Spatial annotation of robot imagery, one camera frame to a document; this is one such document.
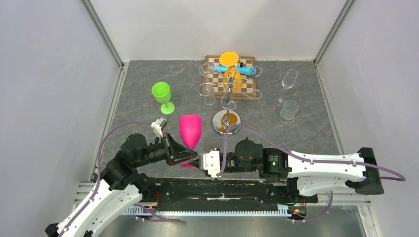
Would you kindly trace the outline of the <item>clear wine glass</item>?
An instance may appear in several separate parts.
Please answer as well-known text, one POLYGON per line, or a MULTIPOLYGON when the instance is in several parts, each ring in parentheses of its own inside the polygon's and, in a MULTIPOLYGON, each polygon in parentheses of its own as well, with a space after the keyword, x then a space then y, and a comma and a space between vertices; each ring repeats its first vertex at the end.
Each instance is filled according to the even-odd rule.
POLYGON ((283 106, 288 91, 295 85, 298 78, 298 71, 295 69, 288 69, 282 77, 281 86, 278 95, 275 98, 275 103, 278 106, 283 106))
POLYGON ((280 110, 280 121, 283 123, 291 122, 299 110, 299 104, 295 100, 285 101, 280 110))
POLYGON ((213 105, 216 101, 215 91, 211 81, 213 75, 213 63, 205 62, 200 68, 199 73, 203 77, 203 83, 199 86, 200 95, 206 105, 213 105))

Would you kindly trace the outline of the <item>clear wine glass back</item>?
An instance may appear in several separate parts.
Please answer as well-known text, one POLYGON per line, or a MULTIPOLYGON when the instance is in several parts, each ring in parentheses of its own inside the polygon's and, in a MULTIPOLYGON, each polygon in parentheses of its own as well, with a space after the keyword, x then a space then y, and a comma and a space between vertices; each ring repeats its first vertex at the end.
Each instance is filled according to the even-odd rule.
POLYGON ((199 73, 203 77, 203 83, 199 86, 200 95, 206 105, 213 105, 216 101, 215 91, 211 81, 213 75, 213 63, 205 62, 200 68, 199 73))

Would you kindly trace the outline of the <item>chrome wine glass rack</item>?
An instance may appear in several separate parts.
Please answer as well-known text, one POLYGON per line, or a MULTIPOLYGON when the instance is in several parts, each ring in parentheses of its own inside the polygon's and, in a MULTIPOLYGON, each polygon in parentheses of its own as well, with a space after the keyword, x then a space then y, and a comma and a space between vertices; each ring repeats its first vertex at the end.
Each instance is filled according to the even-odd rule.
MULTIPOLYGON (((259 90, 257 90, 257 92, 260 93, 260 96, 258 96, 258 98, 255 100, 258 100, 262 97, 262 92, 260 92, 259 90)), ((217 112, 212 118, 212 127, 214 131, 220 135, 233 135, 237 133, 240 130, 239 128, 232 128, 229 132, 227 131, 227 128, 229 128, 232 125, 242 123, 241 117, 238 115, 237 112, 234 111, 236 109, 236 100, 238 99, 232 98, 231 92, 229 92, 227 96, 223 96, 221 99, 216 98, 216 100, 217 99, 220 100, 222 109, 221 111, 217 112)))

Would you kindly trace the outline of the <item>pink plastic wine glass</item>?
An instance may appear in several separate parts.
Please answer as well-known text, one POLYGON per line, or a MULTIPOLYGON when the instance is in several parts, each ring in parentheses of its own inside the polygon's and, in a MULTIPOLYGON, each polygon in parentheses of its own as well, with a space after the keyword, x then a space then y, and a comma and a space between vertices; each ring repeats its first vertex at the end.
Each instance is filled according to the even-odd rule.
POLYGON ((198 115, 181 116, 178 120, 179 135, 184 145, 194 150, 202 134, 202 118, 198 115))

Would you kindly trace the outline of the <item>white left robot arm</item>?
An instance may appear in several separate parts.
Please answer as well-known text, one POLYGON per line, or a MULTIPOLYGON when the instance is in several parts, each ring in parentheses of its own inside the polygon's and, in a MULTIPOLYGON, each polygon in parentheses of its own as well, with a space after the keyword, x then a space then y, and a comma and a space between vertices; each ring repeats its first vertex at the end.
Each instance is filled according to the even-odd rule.
POLYGON ((137 169, 159 161, 179 164, 198 154, 194 147, 201 133, 181 136, 183 144, 164 133, 155 143, 134 133, 126 138, 115 157, 98 174, 96 184, 80 205, 60 223, 46 227, 49 237, 97 237, 130 206, 155 198, 156 185, 137 169))

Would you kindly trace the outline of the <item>green plastic wine glass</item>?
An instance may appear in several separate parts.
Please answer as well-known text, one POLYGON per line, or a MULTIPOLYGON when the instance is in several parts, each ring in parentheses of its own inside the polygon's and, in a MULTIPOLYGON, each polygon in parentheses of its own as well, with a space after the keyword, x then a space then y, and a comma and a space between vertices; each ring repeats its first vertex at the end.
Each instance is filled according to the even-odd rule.
POLYGON ((160 110, 163 114, 169 115, 174 112, 175 105, 170 102, 171 90, 166 82, 158 82, 152 86, 152 94, 157 102, 161 104, 160 110))

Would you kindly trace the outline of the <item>clear wine glass front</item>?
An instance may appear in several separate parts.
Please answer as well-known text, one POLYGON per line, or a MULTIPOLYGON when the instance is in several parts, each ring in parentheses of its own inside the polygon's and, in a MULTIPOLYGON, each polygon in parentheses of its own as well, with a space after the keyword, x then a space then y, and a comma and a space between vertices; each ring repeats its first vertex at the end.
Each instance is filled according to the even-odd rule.
POLYGON ((291 122, 299 110, 299 104, 295 100, 285 101, 280 110, 280 121, 283 123, 291 122))

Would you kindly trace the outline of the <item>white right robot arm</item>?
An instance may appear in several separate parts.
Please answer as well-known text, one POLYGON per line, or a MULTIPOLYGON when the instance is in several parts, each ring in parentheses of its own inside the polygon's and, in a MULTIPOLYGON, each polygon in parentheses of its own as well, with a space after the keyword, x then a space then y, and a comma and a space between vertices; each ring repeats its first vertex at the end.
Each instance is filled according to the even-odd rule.
POLYGON ((384 189, 375 154, 371 148, 361 148, 346 155, 314 155, 295 151, 265 148, 246 138, 232 153, 215 149, 188 162, 207 177, 219 178, 225 173, 258 172, 260 179, 286 181, 286 197, 299 201, 327 191, 353 189, 361 195, 382 195, 384 189))

